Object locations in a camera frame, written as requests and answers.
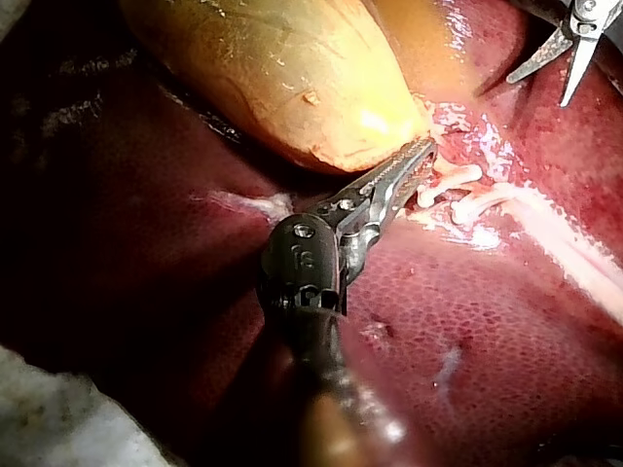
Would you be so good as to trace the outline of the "left arm instrument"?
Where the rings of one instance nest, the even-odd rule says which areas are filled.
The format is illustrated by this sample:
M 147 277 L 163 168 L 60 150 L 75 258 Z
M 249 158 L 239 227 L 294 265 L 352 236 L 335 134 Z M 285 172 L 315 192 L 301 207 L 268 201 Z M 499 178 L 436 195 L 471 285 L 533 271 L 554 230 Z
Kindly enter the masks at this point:
M 347 287 L 381 236 L 375 194 L 371 187 L 348 187 L 276 225 L 260 263 L 258 299 L 265 313 L 347 313 Z

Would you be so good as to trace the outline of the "right arm instrument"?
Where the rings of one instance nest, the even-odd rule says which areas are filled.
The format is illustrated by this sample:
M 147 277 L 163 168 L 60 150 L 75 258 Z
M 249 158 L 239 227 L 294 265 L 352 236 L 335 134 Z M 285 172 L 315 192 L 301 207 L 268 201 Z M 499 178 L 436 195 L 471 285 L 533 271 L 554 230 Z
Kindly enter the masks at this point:
M 599 40 L 621 13 L 621 0 L 574 0 L 559 28 L 569 39 Z

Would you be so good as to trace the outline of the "left arm instrument jaw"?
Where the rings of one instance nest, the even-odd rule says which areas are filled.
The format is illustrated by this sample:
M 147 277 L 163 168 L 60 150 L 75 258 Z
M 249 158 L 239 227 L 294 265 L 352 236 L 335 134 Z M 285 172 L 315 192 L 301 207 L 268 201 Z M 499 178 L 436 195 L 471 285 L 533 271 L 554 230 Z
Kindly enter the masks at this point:
M 397 164 L 376 189 L 379 220 L 390 220 L 416 193 L 419 185 L 430 176 L 436 158 L 435 152 L 424 152 L 408 162 Z
M 391 158 L 370 170 L 359 180 L 358 193 L 370 196 L 374 191 L 396 189 L 410 176 L 432 164 L 437 143 L 431 138 L 405 144 Z

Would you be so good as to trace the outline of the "right arm instrument jaw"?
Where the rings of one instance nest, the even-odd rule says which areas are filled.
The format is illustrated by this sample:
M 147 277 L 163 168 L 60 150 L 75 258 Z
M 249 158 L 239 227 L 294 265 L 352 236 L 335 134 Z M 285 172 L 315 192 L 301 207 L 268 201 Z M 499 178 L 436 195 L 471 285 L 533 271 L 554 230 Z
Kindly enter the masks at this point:
M 522 64 L 510 72 L 505 81 L 516 84 L 565 53 L 573 41 L 562 30 L 554 33 Z
M 586 38 L 580 38 L 574 42 L 567 72 L 567 80 L 559 103 L 561 108 L 569 106 L 591 63 L 597 45 L 597 40 Z

